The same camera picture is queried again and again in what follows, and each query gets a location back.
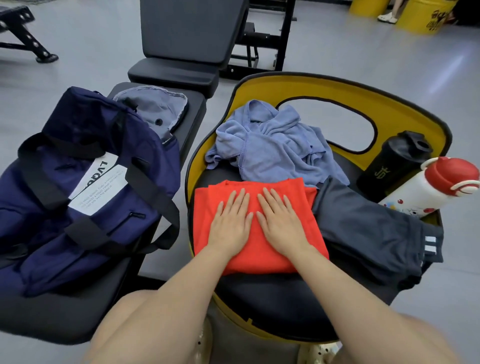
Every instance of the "yellow chair backrest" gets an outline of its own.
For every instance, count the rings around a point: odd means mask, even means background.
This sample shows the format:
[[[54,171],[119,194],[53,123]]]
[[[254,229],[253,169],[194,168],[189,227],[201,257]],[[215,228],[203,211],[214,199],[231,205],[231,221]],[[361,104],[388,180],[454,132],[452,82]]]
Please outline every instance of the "yellow chair backrest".
[[[244,78],[235,87],[227,111],[218,125],[228,119],[235,109],[252,99],[278,107],[286,101],[303,98],[334,103],[370,121],[374,138],[365,150],[351,151],[329,142],[335,152],[363,170],[380,152],[386,139],[404,130],[424,134],[432,145],[432,157],[444,156],[452,141],[450,129],[443,121],[411,102],[356,82],[308,73],[270,72]],[[188,166],[185,186],[187,203],[206,168],[204,155],[215,143],[216,128],[202,141]]]

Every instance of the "person's left hand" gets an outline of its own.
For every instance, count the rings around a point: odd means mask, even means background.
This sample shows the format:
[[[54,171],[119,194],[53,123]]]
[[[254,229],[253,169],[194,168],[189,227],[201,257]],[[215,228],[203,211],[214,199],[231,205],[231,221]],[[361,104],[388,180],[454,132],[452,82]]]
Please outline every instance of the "person's left hand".
[[[245,246],[253,218],[252,212],[247,215],[250,194],[245,194],[244,188],[235,199],[236,194],[237,191],[230,194],[225,208],[223,201],[218,205],[208,237],[208,246],[225,251],[229,259]]]

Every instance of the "red lid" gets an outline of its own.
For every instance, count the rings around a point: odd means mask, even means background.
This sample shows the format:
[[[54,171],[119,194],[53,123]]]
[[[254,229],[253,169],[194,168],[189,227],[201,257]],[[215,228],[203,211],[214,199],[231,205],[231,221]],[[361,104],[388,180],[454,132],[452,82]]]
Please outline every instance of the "red lid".
[[[450,196],[472,194],[480,185],[478,168],[460,158],[439,157],[430,162],[425,178],[433,188]]]

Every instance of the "floor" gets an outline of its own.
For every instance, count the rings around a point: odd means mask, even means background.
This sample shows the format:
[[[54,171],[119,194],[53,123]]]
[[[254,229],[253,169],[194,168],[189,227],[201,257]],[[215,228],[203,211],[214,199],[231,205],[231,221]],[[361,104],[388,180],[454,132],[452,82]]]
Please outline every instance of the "floor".
[[[108,94],[116,83],[127,81],[128,68],[143,56],[137,0],[57,0],[31,10],[37,21],[29,29],[60,60],[41,65],[28,52],[0,49],[0,170],[15,159],[19,144],[41,129],[67,87]],[[436,36],[414,36],[350,16],[343,6],[304,1],[297,2],[295,15],[285,71],[338,76],[413,101],[448,123],[454,136],[450,156],[480,166],[475,137],[480,133],[480,29],[446,27]],[[250,20],[257,31],[272,34],[279,33],[282,23],[280,15],[264,12],[252,12]],[[10,40],[9,34],[0,37]],[[259,66],[271,67],[273,56],[261,50]],[[196,144],[220,120],[233,87],[234,82],[220,82],[207,103]],[[372,137],[364,121],[343,110],[311,102],[295,107],[306,123],[320,126],[327,139],[344,146],[362,149]],[[183,186],[175,202],[185,222]],[[402,292],[393,303],[396,310],[442,330],[466,363],[477,363],[480,356],[475,339],[480,332],[479,205],[477,194],[442,209],[445,262],[434,265],[421,285]],[[183,229],[170,251],[147,257],[141,274],[171,277],[190,259],[187,241]],[[213,364],[295,362],[296,345],[247,335],[213,307],[210,316],[216,337]],[[4,364],[76,363],[86,347],[0,334]]]

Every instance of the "crumpled blue shirt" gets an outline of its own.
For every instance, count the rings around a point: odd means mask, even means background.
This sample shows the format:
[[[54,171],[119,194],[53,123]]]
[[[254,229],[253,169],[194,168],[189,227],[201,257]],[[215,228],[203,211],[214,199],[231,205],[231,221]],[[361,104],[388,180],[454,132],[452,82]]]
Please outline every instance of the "crumpled blue shirt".
[[[349,185],[333,158],[320,128],[300,122],[296,110],[282,110],[251,100],[216,130],[215,145],[205,154],[208,169],[226,159],[238,167],[244,181],[279,182],[302,177],[315,186],[333,176]]]

